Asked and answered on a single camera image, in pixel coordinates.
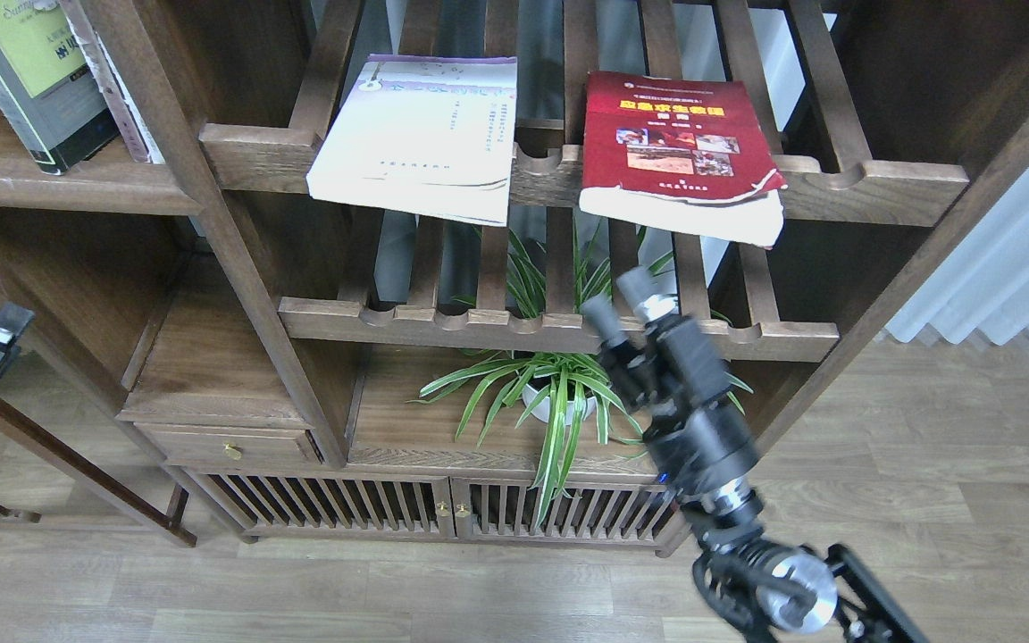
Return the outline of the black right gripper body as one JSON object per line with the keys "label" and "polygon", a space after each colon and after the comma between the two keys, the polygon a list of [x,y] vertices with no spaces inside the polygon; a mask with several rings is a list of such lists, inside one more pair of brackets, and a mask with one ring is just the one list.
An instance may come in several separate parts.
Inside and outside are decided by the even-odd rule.
{"label": "black right gripper body", "polygon": [[645,345],[624,332],[616,313],[599,322],[601,366],[628,410],[647,410],[642,443],[660,480],[681,500],[749,501],[746,476],[758,453],[732,382],[698,322],[670,313],[646,326]]}

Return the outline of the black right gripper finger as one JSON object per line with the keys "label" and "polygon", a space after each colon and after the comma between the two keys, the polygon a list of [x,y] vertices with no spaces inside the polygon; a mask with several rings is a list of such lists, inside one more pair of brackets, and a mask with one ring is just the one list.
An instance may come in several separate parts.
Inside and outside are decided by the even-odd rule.
{"label": "black right gripper finger", "polygon": [[597,293],[580,305],[580,313],[586,322],[595,330],[599,343],[607,349],[614,349],[629,341],[620,323],[611,297]]}

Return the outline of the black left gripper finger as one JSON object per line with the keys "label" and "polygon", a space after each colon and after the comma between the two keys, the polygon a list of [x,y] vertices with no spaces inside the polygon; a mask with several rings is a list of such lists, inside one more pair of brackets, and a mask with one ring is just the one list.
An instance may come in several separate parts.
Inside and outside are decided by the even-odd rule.
{"label": "black left gripper finger", "polygon": [[36,314],[17,303],[4,303],[0,308],[0,347],[13,347],[25,330],[31,326]]}

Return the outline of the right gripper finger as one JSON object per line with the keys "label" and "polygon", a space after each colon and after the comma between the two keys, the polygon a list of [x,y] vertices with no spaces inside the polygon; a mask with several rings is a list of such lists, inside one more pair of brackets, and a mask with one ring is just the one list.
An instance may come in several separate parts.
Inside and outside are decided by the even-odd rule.
{"label": "right gripper finger", "polygon": [[642,324],[653,324],[678,313],[674,297],[660,292],[653,274],[647,267],[632,267],[622,273],[615,282],[620,296]]}

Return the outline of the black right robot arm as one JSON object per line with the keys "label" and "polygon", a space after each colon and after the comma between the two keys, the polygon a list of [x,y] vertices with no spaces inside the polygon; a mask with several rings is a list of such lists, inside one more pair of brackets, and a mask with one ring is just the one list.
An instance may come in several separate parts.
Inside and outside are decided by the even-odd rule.
{"label": "black right robot arm", "polygon": [[642,443],[699,546],[691,580],[704,603],[748,642],[830,622],[847,642],[924,642],[925,632],[849,547],[833,544],[821,556],[765,537],[761,500],[747,479],[758,449],[730,398],[726,361],[646,267],[622,274],[617,285],[644,326],[642,345],[626,334],[607,296],[581,311],[623,406],[649,414]]}

